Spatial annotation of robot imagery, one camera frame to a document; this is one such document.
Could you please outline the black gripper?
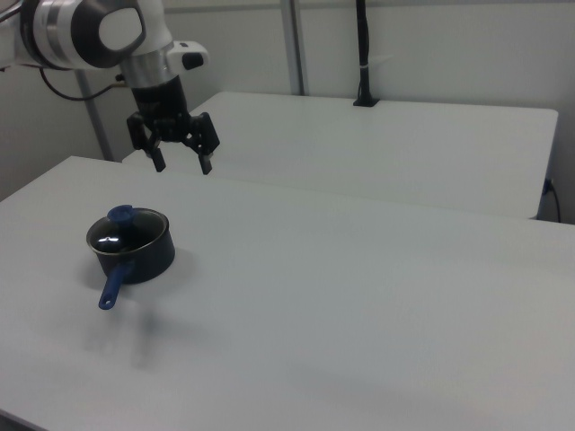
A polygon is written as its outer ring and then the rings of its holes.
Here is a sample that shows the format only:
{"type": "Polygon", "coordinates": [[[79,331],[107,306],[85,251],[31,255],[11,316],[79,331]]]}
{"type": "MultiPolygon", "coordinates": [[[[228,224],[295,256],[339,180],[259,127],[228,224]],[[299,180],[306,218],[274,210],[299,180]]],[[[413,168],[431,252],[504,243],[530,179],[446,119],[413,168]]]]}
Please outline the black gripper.
{"type": "Polygon", "coordinates": [[[137,105],[137,111],[127,118],[133,148],[143,151],[155,170],[162,172],[166,164],[159,148],[160,140],[183,141],[197,154],[202,173],[210,174],[211,157],[220,140],[207,112],[190,116],[181,78],[131,91],[137,105]]]}

